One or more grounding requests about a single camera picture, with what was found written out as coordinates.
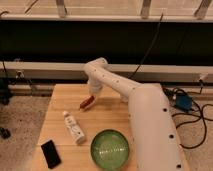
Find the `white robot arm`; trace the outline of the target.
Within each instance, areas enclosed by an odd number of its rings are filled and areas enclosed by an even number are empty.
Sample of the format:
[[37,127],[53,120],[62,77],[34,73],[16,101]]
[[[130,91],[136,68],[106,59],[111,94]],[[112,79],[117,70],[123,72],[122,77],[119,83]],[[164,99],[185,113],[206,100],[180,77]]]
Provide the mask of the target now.
[[138,83],[107,70],[105,58],[84,65],[89,92],[105,84],[128,100],[138,171],[184,171],[169,100],[159,83]]

